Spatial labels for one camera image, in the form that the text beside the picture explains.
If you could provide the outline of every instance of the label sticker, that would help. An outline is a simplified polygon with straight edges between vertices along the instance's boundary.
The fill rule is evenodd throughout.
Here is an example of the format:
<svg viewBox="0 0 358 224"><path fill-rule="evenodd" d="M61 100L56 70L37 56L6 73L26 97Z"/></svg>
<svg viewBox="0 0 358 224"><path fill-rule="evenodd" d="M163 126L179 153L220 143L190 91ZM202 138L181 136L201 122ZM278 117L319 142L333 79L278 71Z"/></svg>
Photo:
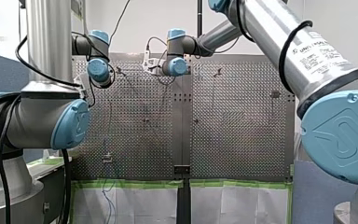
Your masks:
<svg viewBox="0 0 358 224"><path fill-rule="evenodd" d="M308 43L291 47L288 54L298 61L299 69L303 73L317 78L323 77L323 73L333 67L350 63L323 38L315 38Z"/></svg>

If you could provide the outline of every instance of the end effector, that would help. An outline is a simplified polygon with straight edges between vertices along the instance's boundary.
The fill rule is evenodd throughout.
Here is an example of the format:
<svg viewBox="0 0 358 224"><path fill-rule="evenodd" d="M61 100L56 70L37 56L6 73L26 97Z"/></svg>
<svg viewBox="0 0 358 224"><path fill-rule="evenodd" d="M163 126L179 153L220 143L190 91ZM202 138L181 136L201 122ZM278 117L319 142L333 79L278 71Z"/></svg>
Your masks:
<svg viewBox="0 0 358 224"><path fill-rule="evenodd" d="M74 55L85 55L90 80L100 88L106 89L114 82L109 72L109 35L106 32L93 30L89 36L73 37L72 52Z"/></svg>
<svg viewBox="0 0 358 224"><path fill-rule="evenodd" d="M210 57L216 49L239 36L241 36L241 32L230 21L222 22L198 38L186 35L186 31L182 29L171 29L167 37L166 60L150 59L150 51L146 49L143 68L155 76L179 77L186 75L189 73L189 69L184 59L185 54Z"/></svg>

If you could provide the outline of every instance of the metal frame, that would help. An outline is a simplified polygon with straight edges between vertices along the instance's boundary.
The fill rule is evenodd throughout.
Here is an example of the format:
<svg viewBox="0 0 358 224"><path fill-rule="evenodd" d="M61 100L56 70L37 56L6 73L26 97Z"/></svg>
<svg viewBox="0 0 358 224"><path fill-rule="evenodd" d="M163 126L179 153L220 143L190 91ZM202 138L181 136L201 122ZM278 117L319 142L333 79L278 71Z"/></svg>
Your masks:
<svg viewBox="0 0 358 224"><path fill-rule="evenodd" d="M142 66L141 66L141 62L143 59L143 55L142 54L136 54L136 55L130 55L130 54L111 54L111 59L112 59L112 65L113 66L121 66L121 68L124 69L124 72L131 72L136 76L149 76L148 74L145 74L142 71ZM200 60L195 61L195 59L193 58L186 58L187 62L189 63L190 67L192 68L192 72L194 73L195 71L193 71L194 68L194 64L196 63L206 63L206 62L216 62L216 63L226 63L228 65L232 64L232 63L243 63L243 62L248 62L249 64L252 63L262 63L262 64L269 64L269 61L267 60L267 58L265 56L250 56L250 55L215 55L211 58L202 58ZM74 63L75 68L74 71L76 72L76 74L84 71L85 69L85 62L77 62ZM241 72L241 68L238 67L233 67L234 72L235 73L239 73ZM269 78L269 80L271 79L276 79L277 82L279 82L279 77L277 72L272 68L268 68L269 72L266 74L266 76L273 76L272 77L266 77ZM242 173L242 174L237 174L237 175L216 175L216 176L207 176L207 175L193 175L192 173L192 169L193 167L191 167L191 163L193 162L191 159L191 155L192 155L192 150L193 150L193 137L194 137L194 125L195 125L195 120L193 120L193 116L194 116L194 97L195 97L195 93L193 91L194 88L194 78L195 78L195 74L193 75L185 75L182 77L177 77L176 80L173 82L173 84L170 86L170 93L169 95L167 94L167 96L170 98L170 102L168 106L171 106L172 111L171 116L169 117L170 122L172 123L172 133L171 133L171 148L167 148L169 153L172 153L172 166L168 165L168 163L166 163L165 165L167 166L163 166L160 167L163 171L163 173L165 175L163 176L158 176L156 174L151 175L151 176L147 176L145 175L146 173L143 173L143 176L139 176L139 175L115 175L114 170L112 165L107 163L107 164L103 164L102 163L102 154L101 153L97 153L97 155L95 155L94 152L94 156L92 156L91 154L89 154L89 157L84 158L84 160L89 160L89 162L87 162L88 165L92 166L89 167L89 169L94 169L94 170L102 170L102 169L106 169L107 173L105 173L106 177L112 177L114 176L115 178L126 178L126 179L143 179L143 180L151 180L151 179L184 179L184 178L236 178L236 179L248 179L248 180L261 180L261 181L291 181L291 176L290 176L290 167L293 164L293 157L294 157L294 153L293 153L293 145L294 145L294 126L295 126L295 97L288 93L287 91L283 90L283 87L280 87L280 92L282 97L284 97L284 100L286 101L285 104L285 121L279 120L279 122L285 122L284 124L280 125L284 125L284 175L271 175L271 176L266 176L266 175L262 175L262 176L255 176L255 175L247 175L246 173ZM119 90L117 88L128 88L128 86L120 86L121 84L119 83L123 83L123 76L122 75L117 75L117 83L114 84L111 89L108 89L106 91L100 91L100 90L96 90L96 94L103 94L102 98L98 98L97 97L97 101L99 101L98 103L102 103L104 101L115 101L116 99L112 99L112 97L115 97L115 95L110 95L109 97L111 97L110 99L106 99L106 92L107 91L113 91L117 94L119 94ZM143 81L140 81L139 83L137 83L137 88L139 88L139 90L142 90L142 85L146 85L146 83L144 83ZM158 88L158 86L145 86L146 88ZM145 97L156 97L156 95L153 95L154 93L148 93L148 95L146 95ZM102 121L107 119L107 115L104 113L106 111L102 110L99 111L100 113L97 113L98 116L100 116L100 119ZM148 118L148 116L142 115L141 116L144 120L150 120L151 118ZM110 139L111 141L119 141L120 136L115 136L116 140L114 140L113 138ZM84 148L90 148L90 147L100 147L98 146L98 139L94 139L94 140L90 140L88 139L86 141L86 143L84 143L84 145L82 146L83 149ZM115 157L114 153L114 149L113 148L109 148L110 152L113 154L113 157ZM122 156L125 155L125 153L127 153L127 151L122 151ZM101 163L95 162L95 160L99 160L98 157L101 157ZM137 160L133 161L134 163L128 163L127 165L139 165L137 162ZM156 164L156 160L152 160L151 162L153 162L154 164L150 164L150 166L155 166ZM175 170L176 166L185 166L185 168L189 169L190 174L185 170L181 171L181 172L177 172L177 170ZM138 170L142 170L142 169L147 169L148 167L143 166L142 168L138 169ZM92 178L92 176L83 176L82 178Z"/></svg>

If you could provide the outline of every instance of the white wall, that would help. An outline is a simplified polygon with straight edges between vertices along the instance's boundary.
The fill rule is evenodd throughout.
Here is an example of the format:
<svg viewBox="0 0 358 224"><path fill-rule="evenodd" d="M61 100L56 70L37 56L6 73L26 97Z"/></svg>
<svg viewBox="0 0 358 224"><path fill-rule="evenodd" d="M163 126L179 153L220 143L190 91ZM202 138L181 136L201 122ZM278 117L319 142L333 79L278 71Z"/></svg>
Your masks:
<svg viewBox="0 0 358 224"><path fill-rule="evenodd" d="M358 1L305 0L304 18L341 54L358 65Z"/></svg>
<svg viewBox="0 0 358 224"><path fill-rule="evenodd" d="M99 29L111 34L117 19L127 0L92 0L87 1L87 21L90 30ZM303 0L291 0L289 6L300 16ZM213 29L226 20L223 14L215 13L208 7L208 0L203 0L203 32ZM112 41L111 52L142 53L147 39L158 36L165 39L172 28L182 28L188 35L197 34L197 0L131 0L117 34ZM154 52L162 52L164 46L159 43L151 46ZM241 37L237 45L227 53L262 54L254 43Z"/></svg>

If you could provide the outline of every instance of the metal bracket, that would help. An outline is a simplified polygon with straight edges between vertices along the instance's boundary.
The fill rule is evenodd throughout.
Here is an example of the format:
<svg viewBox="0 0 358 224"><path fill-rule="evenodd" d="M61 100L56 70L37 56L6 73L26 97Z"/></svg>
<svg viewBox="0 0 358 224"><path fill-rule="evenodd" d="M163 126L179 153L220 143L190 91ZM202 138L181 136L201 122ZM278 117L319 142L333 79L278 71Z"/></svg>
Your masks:
<svg viewBox="0 0 358 224"><path fill-rule="evenodd" d="M106 155L103 155L103 163L112 163L113 162L113 155L108 152Z"/></svg>
<svg viewBox="0 0 358 224"><path fill-rule="evenodd" d="M189 165L175 165L173 171L176 175L189 175L190 166Z"/></svg>

